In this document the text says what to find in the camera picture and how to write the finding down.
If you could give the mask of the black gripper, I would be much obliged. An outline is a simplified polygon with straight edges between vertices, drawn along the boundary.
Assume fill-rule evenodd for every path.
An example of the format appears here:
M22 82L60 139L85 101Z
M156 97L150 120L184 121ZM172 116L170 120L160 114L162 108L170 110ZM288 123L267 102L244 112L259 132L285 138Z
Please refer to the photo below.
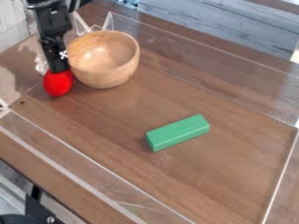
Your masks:
M25 0L26 9L32 11L37 31L40 35L40 62L41 69L50 68L56 74L69 69L68 52L62 42L64 34L72 28L70 14L66 6L66 0Z

